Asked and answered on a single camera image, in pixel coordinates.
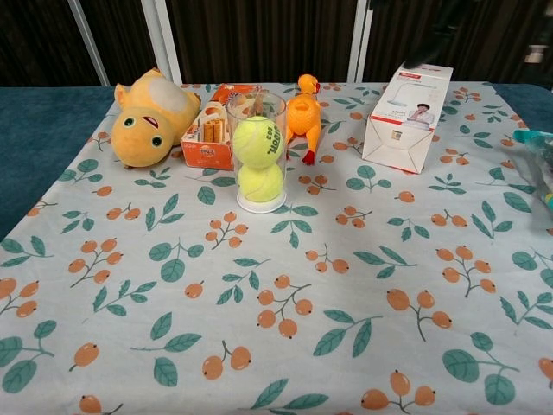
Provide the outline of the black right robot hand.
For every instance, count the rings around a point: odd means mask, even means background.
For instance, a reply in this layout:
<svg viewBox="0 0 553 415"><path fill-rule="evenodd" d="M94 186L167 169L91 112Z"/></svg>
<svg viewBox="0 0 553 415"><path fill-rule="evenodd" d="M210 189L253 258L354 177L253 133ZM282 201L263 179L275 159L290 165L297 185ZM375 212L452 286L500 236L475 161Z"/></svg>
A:
<svg viewBox="0 0 553 415"><path fill-rule="evenodd" d="M461 1L370 1L369 41L375 68L413 68L432 62L454 39Z"/></svg>

